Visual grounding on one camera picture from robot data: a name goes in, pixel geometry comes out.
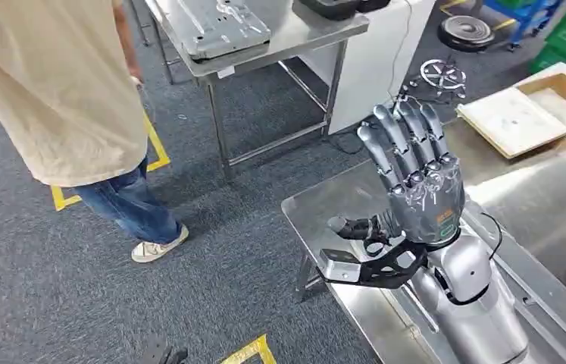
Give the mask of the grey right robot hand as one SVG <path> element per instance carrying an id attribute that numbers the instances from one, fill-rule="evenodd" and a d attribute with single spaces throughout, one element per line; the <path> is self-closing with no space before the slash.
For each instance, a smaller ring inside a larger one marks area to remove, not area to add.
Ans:
<path id="1" fill-rule="evenodd" d="M 371 127 L 357 130 L 386 190 L 388 209 L 370 218 L 332 217 L 327 225 L 347 240 L 376 243 L 403 235 L 412 243 L 446 244 L 459 229 L 465 204 L 459 161 L 430 105 L 414 109 L 401 102 L 397 109 L 396 114 L 384 105 L 373 109 L 391 144 L 391 157 Z"/>

